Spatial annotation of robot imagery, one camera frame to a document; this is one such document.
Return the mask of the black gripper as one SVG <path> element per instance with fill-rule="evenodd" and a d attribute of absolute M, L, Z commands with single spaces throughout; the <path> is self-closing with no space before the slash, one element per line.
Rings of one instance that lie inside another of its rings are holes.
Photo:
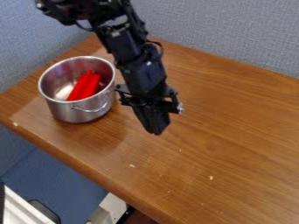
<path fill-rule="evenodd" d="M 155 135 L 168 127 L 170 113 L 183 112 L 178 91 L 166 83 L 164 50 L 158 50 L 158 46 L 158 43 L 147 43 L 136 59 L 116 62 L 126 82 L 116 85 L 122 103 L 134 108 L 144 129 Z"/>

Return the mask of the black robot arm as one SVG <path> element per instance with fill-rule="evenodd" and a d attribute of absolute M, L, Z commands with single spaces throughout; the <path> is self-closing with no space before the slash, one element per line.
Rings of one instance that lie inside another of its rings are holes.
<path fill-rule="evenodd" d="M 95 32 L 115 59 L 124 83 L 116 86 L 119 100 L 132 108 L 147 132 L 159 135 L 171 123 L 170 114 L 183 112 L 178 91 L 167 84 L 163 45 L 148 39 L 146 22 L 131 0 L 34 0 L 36 8 L 63 25 Z"/>

